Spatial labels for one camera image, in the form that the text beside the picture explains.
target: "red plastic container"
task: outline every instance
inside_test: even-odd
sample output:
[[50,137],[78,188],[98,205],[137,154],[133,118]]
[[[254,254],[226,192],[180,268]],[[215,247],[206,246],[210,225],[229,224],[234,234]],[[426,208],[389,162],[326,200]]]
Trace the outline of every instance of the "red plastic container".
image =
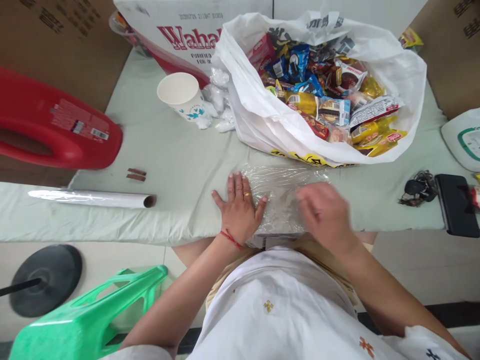
[[42,82],[0,67],[0,129],[44,144],[51,155],[0,141],[0,154],[64,169],[103,169],[119,153],[122,130],[104,113]]

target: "floor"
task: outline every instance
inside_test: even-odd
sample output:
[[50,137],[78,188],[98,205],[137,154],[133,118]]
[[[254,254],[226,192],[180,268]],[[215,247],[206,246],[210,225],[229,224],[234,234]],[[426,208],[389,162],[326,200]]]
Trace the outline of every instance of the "floor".
[[[0,243],[0,288],[10,285],[19,265],[49,243]],[[123,268],[164,264],[169,270],[168,286],[184,270],[171,248],[116,242],[79,242],[84,270],[72,297],[76,297]],[[454,237],[444,231],[399,231],[381,233],[373,254],[423,304],[459,301],[480,302],[480,239]],[[17,316],[8,296],[0,297],[0,342],[11,341],[34,319]],[[205,308],[192,327],[201,327]]]

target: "smartphone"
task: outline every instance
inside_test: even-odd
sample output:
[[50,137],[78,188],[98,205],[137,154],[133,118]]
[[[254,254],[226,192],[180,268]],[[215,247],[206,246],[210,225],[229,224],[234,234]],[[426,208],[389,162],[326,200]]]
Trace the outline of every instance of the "smartphone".
[[466,238],[480,238],[469,185],[463,176],[435,175],[446,232]]

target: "white paper cup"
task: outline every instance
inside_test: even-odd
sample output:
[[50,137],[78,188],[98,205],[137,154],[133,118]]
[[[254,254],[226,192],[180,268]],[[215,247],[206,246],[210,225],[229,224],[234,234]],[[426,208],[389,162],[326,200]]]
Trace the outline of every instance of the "white paper cup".
[[204,114],[199,82],[189,73],[175,72],[164,77],[156,88],[156,95],[189,122]]

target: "black pole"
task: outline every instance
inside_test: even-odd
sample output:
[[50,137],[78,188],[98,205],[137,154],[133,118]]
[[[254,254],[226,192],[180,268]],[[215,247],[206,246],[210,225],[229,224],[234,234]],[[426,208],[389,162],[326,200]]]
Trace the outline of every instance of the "black pole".
[[21,282],[21,283],[15,284],[15,285],[4,287],[3,289],[0,289],[0,297],[2,297],[4,295],[11,294],[11,293],[16,293],[17,291],[20,291],[20,290],[23,290],[23,289],[28,289],[28,288],[34,287],[35,285],[38,285],[41,282],[42,282],[42,279],[37,277],[37,278],[32,279],[32,280],[28,280],[28,281]]

